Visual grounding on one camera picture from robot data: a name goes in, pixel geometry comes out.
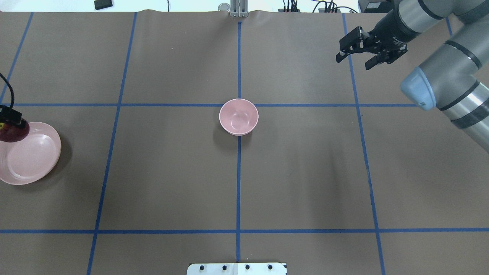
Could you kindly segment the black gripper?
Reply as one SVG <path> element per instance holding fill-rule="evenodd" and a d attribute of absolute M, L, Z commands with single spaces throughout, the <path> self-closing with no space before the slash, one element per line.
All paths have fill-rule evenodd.
<path fill-rule="evenodd" d="M 355 53 L 374 54 L 365 62 L 365 70 L 388 63 L 391 64 L 405 54 L 408 42 L 408 27 L 400 23 L 376 26 L 365 32 L 361 26 L 355 27 L 340 39 L 340 61 Z"/>

